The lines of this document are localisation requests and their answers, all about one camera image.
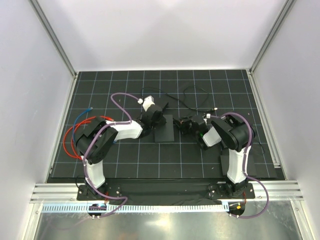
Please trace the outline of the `black network switch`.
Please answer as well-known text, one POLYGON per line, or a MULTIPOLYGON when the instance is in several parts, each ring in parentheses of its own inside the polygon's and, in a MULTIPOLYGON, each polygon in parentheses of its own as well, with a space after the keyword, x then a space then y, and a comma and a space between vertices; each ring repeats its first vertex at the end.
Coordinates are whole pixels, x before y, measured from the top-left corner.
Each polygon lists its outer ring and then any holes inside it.
POLYGON ((154 130, 154 142, 161 143, 173 143, 174 136, 174 121, 171 114, 164 115, 166 123, 154 130))

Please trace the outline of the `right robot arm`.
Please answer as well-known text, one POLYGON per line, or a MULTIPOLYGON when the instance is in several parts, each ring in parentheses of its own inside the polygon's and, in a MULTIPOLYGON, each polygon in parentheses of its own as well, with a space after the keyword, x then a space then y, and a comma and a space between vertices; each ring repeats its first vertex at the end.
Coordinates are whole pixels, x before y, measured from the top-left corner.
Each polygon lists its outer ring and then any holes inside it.
POLYGON ((222 116, 206 114, 175 119, 183 135, 192 135, 203 150, 222 144, 228 149, 225 192, 230 198, 243 194, 248 186, 248 158, 255 131, 249 122, 235 112, 222 116))

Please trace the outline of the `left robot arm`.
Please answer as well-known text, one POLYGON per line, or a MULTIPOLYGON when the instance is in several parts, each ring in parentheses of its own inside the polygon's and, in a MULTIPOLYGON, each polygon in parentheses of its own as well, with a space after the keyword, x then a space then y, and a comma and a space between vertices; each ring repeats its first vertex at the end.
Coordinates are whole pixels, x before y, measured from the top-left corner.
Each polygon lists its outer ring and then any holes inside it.
POLYGON ((83 162, 85 181, 90 186, 88 194, 94 200, 104 198, 106 178, 103 160, 115 141, 144 138, 165 123, 163 109, 152 104, 138 119, 110 121, 97 116, 83 131, 75 133, 74 145, 83 162))

